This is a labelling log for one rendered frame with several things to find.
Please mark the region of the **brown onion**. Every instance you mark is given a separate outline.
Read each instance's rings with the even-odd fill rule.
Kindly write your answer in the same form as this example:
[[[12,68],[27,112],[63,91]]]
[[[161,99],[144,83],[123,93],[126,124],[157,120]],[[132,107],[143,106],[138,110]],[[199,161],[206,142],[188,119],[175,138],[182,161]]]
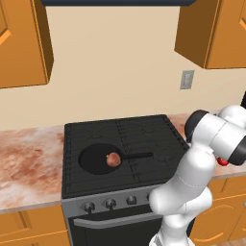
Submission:
[[[121,163],[121,158],[117,153],[110,153],[107,155],[107,165],[109,167],[116,167]]]

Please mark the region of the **black stove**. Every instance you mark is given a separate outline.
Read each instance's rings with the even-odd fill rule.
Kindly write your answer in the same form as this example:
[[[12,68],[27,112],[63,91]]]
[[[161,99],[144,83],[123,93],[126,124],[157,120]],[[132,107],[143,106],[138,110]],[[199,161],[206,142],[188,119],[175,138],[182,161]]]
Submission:
[[[83,149],[108,143],[124,154],[151,152],[151,158],[124,160],[105,175],[87,173],[79,164]],[[64,126],[61,205],[71,246],[148,246],[161,225],[161,218],[107,229],[74,225],[74,219],[110,220],[152,212],[147,193],[169,181],[188,145],[164,114],[69,123]],[[136,197],[128,205],[129,196]],[[105,201],[114,199],[113,209]],[[88,214],[85,203],[95,210]]]

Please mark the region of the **black frying pan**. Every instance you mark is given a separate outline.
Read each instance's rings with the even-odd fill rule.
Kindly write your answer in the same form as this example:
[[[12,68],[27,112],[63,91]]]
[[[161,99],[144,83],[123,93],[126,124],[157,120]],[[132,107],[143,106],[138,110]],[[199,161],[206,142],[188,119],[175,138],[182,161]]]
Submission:
[[[107,155],[117,153],[121,158],[121,163],[116,167],[107,165]],[[135,160],[151,158],[154,156],[151,152],[124,154],[118,147],[108,143],[96,143],[83,149],[79,156],[80,166],[89,174],[105,175],[110,174],[119,168],[124,160]]]

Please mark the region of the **dark range hood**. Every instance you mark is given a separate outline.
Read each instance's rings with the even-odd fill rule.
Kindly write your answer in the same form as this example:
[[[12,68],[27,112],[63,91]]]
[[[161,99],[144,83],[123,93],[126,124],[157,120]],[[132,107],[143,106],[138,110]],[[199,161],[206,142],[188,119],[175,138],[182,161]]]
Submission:
[[[40,0],[44,7],[188,7],[197,0]]]

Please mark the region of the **orange base cupboard drawer front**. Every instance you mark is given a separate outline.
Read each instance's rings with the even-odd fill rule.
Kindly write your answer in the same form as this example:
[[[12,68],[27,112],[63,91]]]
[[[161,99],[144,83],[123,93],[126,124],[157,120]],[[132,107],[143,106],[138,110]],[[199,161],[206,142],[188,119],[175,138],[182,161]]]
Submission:
[[[246,194],[246,175],[214,179],[209,183],[213,199],[229,198]]]
[[[62,206],[0,214],[0,246],[70,246]]]

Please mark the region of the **orange base cupboard door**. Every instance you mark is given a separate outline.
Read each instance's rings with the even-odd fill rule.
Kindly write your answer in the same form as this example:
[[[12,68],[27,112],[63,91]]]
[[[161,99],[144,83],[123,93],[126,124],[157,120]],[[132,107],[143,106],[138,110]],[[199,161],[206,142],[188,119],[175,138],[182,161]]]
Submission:
[[[190,239],[196,246],[211,246],[246,237],[246,194],[215,199],[199,214]]]

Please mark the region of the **grey wall socket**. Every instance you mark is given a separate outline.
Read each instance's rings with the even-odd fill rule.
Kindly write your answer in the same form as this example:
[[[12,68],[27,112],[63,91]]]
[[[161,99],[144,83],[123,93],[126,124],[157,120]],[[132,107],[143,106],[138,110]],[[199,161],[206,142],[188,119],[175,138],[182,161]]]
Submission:
[[[191,89],[194,77],[193,70],[184,70],[181,79],[180,89]]]

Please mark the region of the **orange wall cupboard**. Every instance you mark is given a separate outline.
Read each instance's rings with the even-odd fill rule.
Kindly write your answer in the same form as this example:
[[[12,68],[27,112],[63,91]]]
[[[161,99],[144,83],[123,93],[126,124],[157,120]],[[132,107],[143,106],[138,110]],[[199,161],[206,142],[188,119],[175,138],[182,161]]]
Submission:
[[[181,7],[175,51],[205,69],[246,68],[246,0]]]
[[[54,55],[40,0],[0,0],[0,88],[49,83]]]

